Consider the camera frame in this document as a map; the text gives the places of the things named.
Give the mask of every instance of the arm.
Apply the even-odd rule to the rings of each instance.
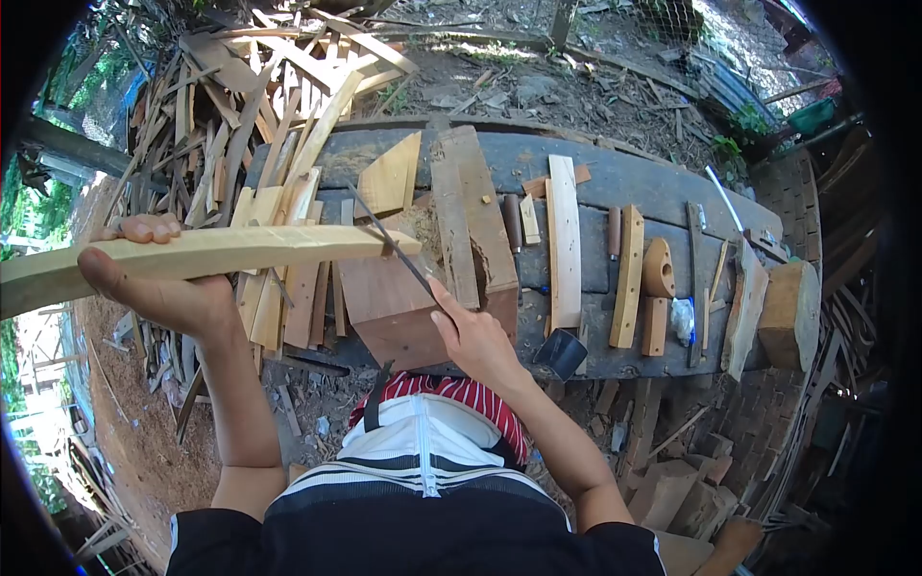
[[[633,524],[602,453],[519,364],[500,322],[462,308],[438,280],[430,278],[429,283],[451,316],[432,313],[449,358],[498,394],[528,428],[550,475],[573,500],[579,532],[605,522]]]
[[[172,215],[139,216],[124,220],[121,231],[105,230],[96,240],[124,235],[131,241],[166,243],[179,233]],[[223,464],[211,506],[242,511],[262,522],[269,503],[285,488],[285,471],[275,420],[256,376],[227,278],[133,279],[94,248],[83,251],[77,264],[84,278],[106,298],[195,340]]]

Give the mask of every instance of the wooden handle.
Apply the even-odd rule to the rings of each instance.
[[[506,225],[506,235],[509,236],[509,247],[513,253],[522,249],[522,219],[518,210],[518,197],[506,194],[502,198],[502,221]]]
[[[609,256],[621,254],[621,209],[609,208]]]

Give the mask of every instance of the dark wooden workbench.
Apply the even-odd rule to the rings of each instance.
[[[419,128],[333,133],[316,162],[318,166],[324,167],[321,189],[317,194],[317,199],[325,201],[321,222],[337,222],[337,200],[350,197],[346,189],[347,182],[355,183],[362,169],[416,129]],[[720,371],[719,353],[729,307],[711,315],[709,345],[704,353],[706,360],[694,369],[688,367],[688,349],[678,342],[673,332],[667,334],[666,353],[662,357],[651,358],[640,354],[640,329],[635,333],[632,349],[609,347],[612,311],[603,311],[600,307],[603,296],[609,290],[606,242],[607,211],[610,206],[635,204],[638,207],[645,219],[644,247],[656,236],[666,239],[672,251],[677,297],[687,298],[692,289],[692,271],[685,203],[691,201],[701,204],[706,214],[707,229],[704,231],[699,258],[705,283],[710,287],[723,239],[731,237],[735,229],[732,217],[710,181],[678,167],[665,166],[592,144],[539,135],[482,132],[479,126],[478,129],[480,147],[491,168],[498,194],[521,195],[521,181],[548,173],[548,154],[570,156],[574,165],[590,163],[592,180],[576,186],[580,204],[583,313],[588,319],[589,328],[589,357],[585,377],[681,376]],[[435,130],[423,130],[416,196],[426,194],[431,184],[428,150],[435,134]],[[775,237],[781,237],[778,216],[741,196],[733,193],[728,195],[744,227],[767,228]],[[522,286],[532,289],[523,295],[523,304],[519,308],[516,352],[522,363],[536,376],[547,378],[550,376],[547,369],[531,363],[544,341],[545,318],[549,311],[549,297],[542,296],[538,290],[550,282],[545,203],[536,201],[535,207],[542,234],[541,244],[525,247],[520,255]],[[733,252],[731,243],[727,251],[725,272],[715,296],[727,303],[732,302],[733,298]],[[332,322],[328,323],[327,328],[326,342],[333,350],[295,350],[286,347],[286,353],[311,362],[324,362],[339,367],[376,367],[368,350],[353,332],[346,338],[336,338]],[[760,355],[759,350],[754,351],[749,364],[760,364]],[[421,371],[457,373],[454,365],[440,365]]]

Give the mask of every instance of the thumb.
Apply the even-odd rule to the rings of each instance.
[[[435,323],[435,327],[439,329],[439,335],[445,342],[445,347],[449,351],[458,350],[461,347],[461,341],[455,323],[448,316],[436,310],[433,310],[430,316]]]

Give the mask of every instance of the red and white striped cloth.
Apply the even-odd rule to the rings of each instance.
[[[512,409],[502,401],[499,395],[494,394],[490,388],[470,378],[444,376],[441,380],[438,380],[438,377],[425,374],[414,376],[403,371],[398,372],[387,381],[381,396],[381,403],[383,404],[400,396],[419,393],[438,394],[451,398],[479,412],[496,426],[502,437],[512,447],[515,452],[516,463],[520,465],[526,463],[528,446],[522,423],[519,422]],[[352,409],[352,413],[349,414],[349,429],[352,429],[361,420],[362,415],[365,413],[365,405],[368,404],[369,394],[364,395],[355,408]]]

